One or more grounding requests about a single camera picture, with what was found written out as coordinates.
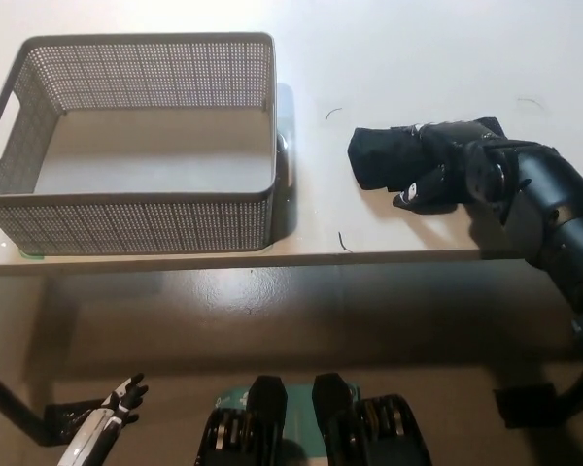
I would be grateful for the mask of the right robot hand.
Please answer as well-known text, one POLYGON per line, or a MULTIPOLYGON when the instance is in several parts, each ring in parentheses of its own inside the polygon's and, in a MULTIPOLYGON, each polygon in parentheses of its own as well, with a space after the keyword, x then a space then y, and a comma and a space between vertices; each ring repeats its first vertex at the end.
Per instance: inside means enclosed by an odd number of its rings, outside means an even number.
POLYGON ((404 184, 393 205, 420 214, 440 212, 470 202, 472 198, 465 182, 467 146, 480 140, 505 137, 494 116, 417 125, 412 134, 417 153, 430 167, 404 184))

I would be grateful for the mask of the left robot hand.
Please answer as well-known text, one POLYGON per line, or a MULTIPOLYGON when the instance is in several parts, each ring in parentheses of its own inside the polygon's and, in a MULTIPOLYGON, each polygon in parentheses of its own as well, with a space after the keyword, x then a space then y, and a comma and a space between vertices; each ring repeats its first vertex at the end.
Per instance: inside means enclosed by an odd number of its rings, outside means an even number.
POLYGON ((113 422, 120 426, 134 423, 139 415, 132 411, 143 403, 143 398, 149 387, 142 384, 145 375, 138 373, 119 385, 102 403, 101 408, 106 410, 113 422))

